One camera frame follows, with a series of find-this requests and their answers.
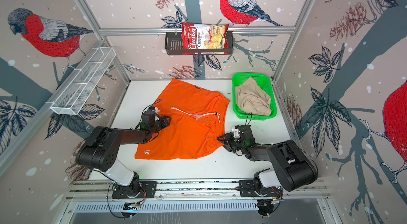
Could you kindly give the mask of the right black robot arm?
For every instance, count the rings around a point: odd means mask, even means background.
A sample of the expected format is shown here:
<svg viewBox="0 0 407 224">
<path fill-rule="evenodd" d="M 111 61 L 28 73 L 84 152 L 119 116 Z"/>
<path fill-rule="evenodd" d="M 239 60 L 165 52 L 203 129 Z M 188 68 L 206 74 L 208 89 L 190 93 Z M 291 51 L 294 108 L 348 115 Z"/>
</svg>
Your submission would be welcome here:
<svg viewBox="0 0 407 224">
<path fill-rule="evenodd" d="M 312 184 L 319 175 L 314 160 L 293 140 L 276 144 L 259 144 L 251 126 L 235 126 L 230 133 L 217 138 L 230 153 L 244 156 L 252 162 L 265 161 L 272 168 L 256 172 L 251 180 L 240 180 L 241 197 L 277 196 Z"/>
</svg>

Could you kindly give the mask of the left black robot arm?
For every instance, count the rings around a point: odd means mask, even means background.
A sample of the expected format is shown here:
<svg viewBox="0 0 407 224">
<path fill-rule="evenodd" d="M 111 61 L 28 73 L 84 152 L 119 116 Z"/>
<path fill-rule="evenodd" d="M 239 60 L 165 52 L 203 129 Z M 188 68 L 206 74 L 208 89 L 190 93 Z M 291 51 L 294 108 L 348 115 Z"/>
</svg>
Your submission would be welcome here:
<svg viewBox="0 0 407 224">
<path fill-rule="evenodd" d="M 171 117 L 161 117 L 156 111 L 148 109 L 142 113 L 141 122 L 135 129 L 98 126 L 79 149 L 75 162 L 110 179 L 116 185 L 114 191 L 119 198 L 138 196 L 144 191 L 139 176 L 118 159 L 119 148 L 152 142 L 170 123 Z"/>
</svg>

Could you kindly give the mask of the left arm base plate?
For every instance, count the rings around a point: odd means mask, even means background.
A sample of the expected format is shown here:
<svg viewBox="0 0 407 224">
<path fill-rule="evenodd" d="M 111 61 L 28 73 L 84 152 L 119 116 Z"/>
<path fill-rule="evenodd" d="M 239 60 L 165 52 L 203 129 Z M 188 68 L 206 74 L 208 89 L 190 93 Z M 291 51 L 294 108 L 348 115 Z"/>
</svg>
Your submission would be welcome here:
<svg viewBox="0 0 407 224">
<path fill-rule="evenodd" d="M 112 189 L 113 199 L 152 199 L 155 196 L 157 182 L 147 181 L 131 182 L 129 186 L 114 184 Z"/>
</svg>

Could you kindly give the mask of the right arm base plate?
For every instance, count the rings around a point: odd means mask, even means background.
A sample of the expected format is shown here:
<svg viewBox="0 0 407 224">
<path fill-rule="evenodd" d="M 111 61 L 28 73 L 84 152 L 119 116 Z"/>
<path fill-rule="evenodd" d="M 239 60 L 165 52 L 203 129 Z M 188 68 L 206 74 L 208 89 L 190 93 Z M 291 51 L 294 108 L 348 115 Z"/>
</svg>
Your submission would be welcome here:
<svg viewBox="0 0 407 224">
<path fill-rule="evenodd" d="M 237 190 L 240 192 L 241 197 L 277 197 L 283 195 L 282 187 L 265 187 L 258 179 L 252 180 L 239 180 Z"/>
</svg>

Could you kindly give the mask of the orange shorts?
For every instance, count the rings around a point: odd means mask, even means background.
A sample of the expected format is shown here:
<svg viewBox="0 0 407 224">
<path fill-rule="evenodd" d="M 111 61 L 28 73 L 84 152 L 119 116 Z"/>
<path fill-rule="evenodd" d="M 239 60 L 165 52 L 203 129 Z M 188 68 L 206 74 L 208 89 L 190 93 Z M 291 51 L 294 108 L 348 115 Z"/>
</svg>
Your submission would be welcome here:
<svg viewBox="0 0 407 224">
<path fill-rule="evenodd" d="M 221 147 L 217 139 L 225 133 L 230 101 L 220 92 L 173 79 L 158 100 L 159 115 L 170 117 L 170 125 L 139 145 L 136 159 L 197 159 Z"/>
</svg>

